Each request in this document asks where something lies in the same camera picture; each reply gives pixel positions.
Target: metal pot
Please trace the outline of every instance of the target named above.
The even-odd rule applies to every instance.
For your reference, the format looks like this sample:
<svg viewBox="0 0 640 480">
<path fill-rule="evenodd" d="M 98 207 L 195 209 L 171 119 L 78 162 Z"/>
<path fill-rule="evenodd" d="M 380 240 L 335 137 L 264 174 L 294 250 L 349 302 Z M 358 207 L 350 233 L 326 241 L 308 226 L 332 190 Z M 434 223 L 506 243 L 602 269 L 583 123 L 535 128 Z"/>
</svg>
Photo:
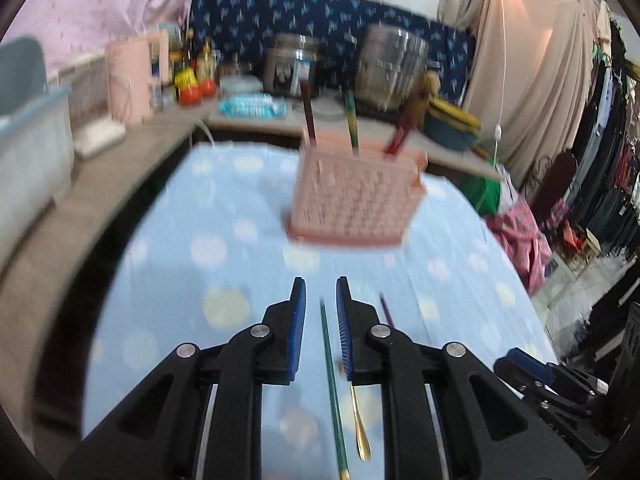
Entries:
<svg viewBox="0 0 640 480">
<path fill-rule="evenodd" d="M 318 71 L 322 43 L 311 36 L 278 34 L 267 51 L 262 82 L 271 94 L 298 97 L 300 78 L 308 79 L 311 97 L 318 95 Z"/>
<path fill-rule="evenodd" d="M 426 41 L 403 28 L 370 25 L 358 55 L 354 95 L 380 112 L 398 110 L 424 73 Z"/>
</svg>

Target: blue patterned backsplash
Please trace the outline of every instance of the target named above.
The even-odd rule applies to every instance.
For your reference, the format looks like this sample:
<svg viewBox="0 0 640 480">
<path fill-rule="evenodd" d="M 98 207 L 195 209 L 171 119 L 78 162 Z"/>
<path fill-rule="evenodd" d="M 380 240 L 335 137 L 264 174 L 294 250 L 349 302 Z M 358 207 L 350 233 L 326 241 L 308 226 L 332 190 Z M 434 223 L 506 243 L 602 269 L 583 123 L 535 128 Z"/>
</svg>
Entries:
<svg viewBox="0 0 640 480">
<path fill-rule="evenodd" d="M 320 38 L 326 59 L 321 81 L 330 87 L 354 72 L 356 46 L 345 34 L 361 39 L 371 23 L 397 25 L 429 43 L 430 59 L 440 63 L 440 96 L 451 102 L 462 94 L 476 47 L 466 32 L 369 0 L 193 0 L 190 22 L 198 48 L 208 36 L 225 59 L 237 52 L 254 63 L 280 32 Z"/>
</svg>

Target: pink curtain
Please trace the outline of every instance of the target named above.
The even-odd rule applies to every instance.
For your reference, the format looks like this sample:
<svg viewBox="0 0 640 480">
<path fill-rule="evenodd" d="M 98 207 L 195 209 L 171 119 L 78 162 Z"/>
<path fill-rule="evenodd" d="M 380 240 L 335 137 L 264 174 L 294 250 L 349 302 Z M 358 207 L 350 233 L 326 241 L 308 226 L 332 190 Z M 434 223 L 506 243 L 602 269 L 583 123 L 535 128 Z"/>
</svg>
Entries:
<svg viewBox="0 0 640 480">
<path fill-rule="evenodd" d="M 52 72 L 109 41 L 176 20 L 191 0 L 27 0 L 3 41 L 30 34 L 43 47 Z"/>
<path fill-rule="evenodd" d="M 516 187 L 534 161 L 574 142 L 589 90 L 592 44 L 577 0 L 483 0 L 463 107 L 482 121 L 484 138 L 493 139 L 506 48 L 498 159 Z"/>
</svg>

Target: plastic basket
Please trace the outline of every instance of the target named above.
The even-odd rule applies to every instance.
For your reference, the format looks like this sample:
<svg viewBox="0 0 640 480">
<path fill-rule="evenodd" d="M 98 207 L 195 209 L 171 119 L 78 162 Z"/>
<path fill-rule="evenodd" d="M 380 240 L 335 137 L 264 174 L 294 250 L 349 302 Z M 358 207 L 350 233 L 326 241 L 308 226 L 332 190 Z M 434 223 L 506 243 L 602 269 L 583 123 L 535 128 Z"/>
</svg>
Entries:
<svg viewBox="0 0 640 480">
<path fill-rule="evenodd" d="M 354 247 L 400 244 L 426 193 L 420 173 L 427 156 L 405 150 L 391 158 L 383 149 L 381 142 L 364 141 L 354 155 L 348 134 L 319 132 L 315 146 L 306 140 L 289 238 Z"/>
</svg>

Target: tablecloth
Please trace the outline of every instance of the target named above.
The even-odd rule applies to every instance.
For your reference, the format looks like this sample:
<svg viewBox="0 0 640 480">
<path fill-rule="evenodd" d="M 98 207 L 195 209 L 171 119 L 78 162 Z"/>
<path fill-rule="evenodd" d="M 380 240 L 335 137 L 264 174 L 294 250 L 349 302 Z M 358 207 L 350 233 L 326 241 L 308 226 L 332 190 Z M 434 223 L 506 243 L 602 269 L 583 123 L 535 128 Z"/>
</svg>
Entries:
<svg viewBox="0 0 640 480">
<path fill-rule="evenodd" d="M 208 348 L 259 322 L 306 281 L 300 369 L 291 386 L 265 386 L 262 470 L 266 479 L 335 479 L 319 300 L 340 356 L 335 282 L 355 300 L 382 292 L 396 328 L 415 342 L 464 343 L 489 368 L 520 347 L 556 361 L 509 259 L 447 180 L 428 189 L 403 244 L 375 250 L 290 243 L 298 154 L 253 144 L 198 145 L 169 179 L 132 236 L 98 321 L 86 377 L 82 434 L 183 342 Z M 351 475 L 383 478 L 380 388 L 358 387 L 372 460 L 358 458 L 348 383 L 338 379 Z"/>
</svg>

